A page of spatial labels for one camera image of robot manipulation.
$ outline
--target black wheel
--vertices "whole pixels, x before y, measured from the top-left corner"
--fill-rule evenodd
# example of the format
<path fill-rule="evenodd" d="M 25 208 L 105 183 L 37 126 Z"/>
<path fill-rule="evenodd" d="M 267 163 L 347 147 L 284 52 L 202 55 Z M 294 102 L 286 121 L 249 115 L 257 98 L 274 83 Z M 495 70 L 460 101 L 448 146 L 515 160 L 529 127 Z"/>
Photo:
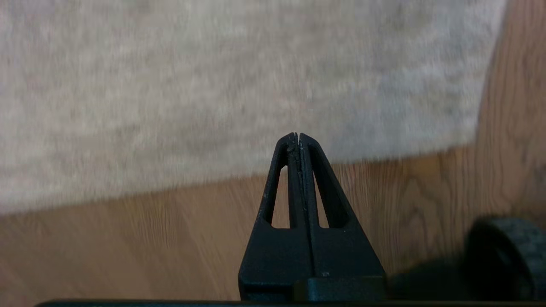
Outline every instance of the black wheel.
<path fill-rule="evenodd" d="M 546 234 L 521 219 L 479 220 L 467 237 L 463 269 L 480 299 L 546 299 Z"/>

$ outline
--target hardwood floor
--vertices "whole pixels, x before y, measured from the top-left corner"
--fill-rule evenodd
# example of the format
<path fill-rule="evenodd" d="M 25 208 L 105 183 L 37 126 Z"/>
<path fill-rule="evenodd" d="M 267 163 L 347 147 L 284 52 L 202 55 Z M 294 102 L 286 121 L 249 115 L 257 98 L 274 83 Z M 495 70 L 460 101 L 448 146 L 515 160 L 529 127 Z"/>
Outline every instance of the hardwood floor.
<path fill-rule="evenodd" d="M 389 274 L 457 252 L 481 215 L 546 226 L 545 33 L 545 1 L 510 2 L 474 144 L 334 166 Z M 237 270 L 264 182 L 234 179 L 1 217 L 0 305 L 238 299 Z M 286 199 L 284 189 L 278 199 Z"/>

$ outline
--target beige carpet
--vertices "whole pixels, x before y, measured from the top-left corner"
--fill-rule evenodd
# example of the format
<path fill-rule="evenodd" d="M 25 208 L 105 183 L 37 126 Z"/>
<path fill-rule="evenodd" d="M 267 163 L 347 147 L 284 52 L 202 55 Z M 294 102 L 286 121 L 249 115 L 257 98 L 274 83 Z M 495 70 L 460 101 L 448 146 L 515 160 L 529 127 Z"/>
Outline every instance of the beige carpet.
<path fill-rule="evenodd" d="M 0 213 L 471 141 L 505 1 L 0 4 Z"/>

